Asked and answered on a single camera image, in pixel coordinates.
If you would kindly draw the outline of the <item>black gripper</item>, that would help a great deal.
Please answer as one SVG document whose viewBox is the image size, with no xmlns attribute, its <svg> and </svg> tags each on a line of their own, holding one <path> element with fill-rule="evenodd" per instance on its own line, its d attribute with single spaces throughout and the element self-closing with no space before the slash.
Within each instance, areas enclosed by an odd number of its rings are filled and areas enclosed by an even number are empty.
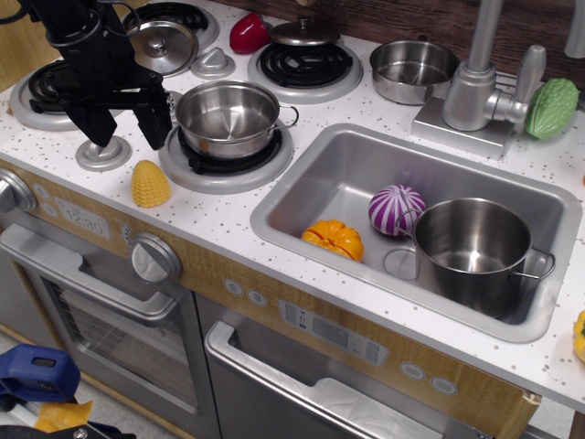
<svg viewBox="0 0 585 439">
<path fill-rule="evenodd" d="M 48 31 L 48 42 L 66 64 L 51 85 L 89 140 L 107 146 L 117 128 L 108 109 L 132 109 L 152 149 L 165 145 L 172 122 L 162 76 L 136 63 L 123 31 L 105 25 L 57 26 Z"/>
</svg>

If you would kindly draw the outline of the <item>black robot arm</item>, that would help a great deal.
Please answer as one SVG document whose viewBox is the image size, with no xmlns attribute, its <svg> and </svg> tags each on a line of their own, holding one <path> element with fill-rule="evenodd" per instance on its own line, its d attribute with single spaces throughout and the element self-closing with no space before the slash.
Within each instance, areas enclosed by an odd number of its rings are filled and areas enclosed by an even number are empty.
<svg viewBox="0 0 585 439">
<path fill-rule="evenodd" d="M 111 111 L 131 110 L 146 141 L 163 147 L 172 128 L 163 76 L 139 65 L 110 1 L 21 1 L 1 19 L 40 22 L 66 68 L 48 80 L 70 120 L 94 144 L 106 146 L 117 128 Z"/>
</svg>

